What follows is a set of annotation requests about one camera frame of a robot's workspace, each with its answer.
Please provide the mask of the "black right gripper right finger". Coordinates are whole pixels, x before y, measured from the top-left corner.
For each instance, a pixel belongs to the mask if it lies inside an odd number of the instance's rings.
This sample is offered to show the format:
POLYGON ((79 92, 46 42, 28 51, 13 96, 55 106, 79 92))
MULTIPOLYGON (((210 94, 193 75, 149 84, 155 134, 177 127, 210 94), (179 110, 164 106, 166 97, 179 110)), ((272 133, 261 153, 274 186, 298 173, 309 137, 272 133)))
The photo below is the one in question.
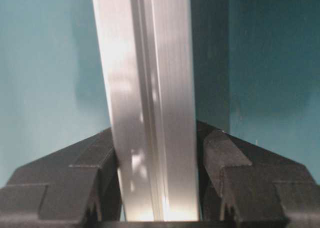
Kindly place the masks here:
POLYGON ((224 227, 319 227, 320 186, 301 163, 196 124, 200 205, 224 227))

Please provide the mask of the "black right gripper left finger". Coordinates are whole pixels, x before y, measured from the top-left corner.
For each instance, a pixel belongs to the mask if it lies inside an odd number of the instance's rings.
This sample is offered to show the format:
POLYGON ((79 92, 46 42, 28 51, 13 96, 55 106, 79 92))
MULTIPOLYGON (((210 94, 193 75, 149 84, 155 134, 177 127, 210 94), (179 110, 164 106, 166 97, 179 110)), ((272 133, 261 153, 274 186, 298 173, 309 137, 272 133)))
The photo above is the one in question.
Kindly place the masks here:
POLYGON ((112 131, 17 168, 0 190, 1 227, 94 227, 119 220, 112 131))

